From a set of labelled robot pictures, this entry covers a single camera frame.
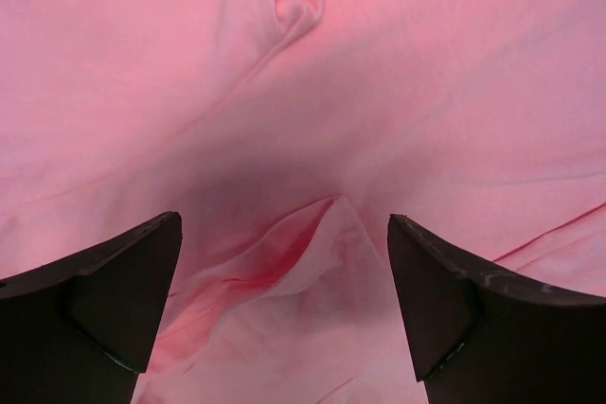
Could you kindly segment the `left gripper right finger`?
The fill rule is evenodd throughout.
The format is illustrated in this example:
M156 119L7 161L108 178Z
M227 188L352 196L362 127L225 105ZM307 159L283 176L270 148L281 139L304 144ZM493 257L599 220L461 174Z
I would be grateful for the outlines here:
M432 403L601 403L605 301L467 252L402 215L388 255L416 380Z

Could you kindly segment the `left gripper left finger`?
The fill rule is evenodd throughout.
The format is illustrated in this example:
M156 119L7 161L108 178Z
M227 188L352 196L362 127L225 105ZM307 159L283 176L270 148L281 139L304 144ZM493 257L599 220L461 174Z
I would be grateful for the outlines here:
M1 400L128 403L182 244L176 212L1 281Z

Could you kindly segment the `pink t shirt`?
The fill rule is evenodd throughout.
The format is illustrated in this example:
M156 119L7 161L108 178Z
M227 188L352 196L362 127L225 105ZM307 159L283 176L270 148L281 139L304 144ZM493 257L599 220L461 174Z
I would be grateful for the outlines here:
M1 273L165 211L138 403L421 403L403 214L605 291L605 0L1 0Z

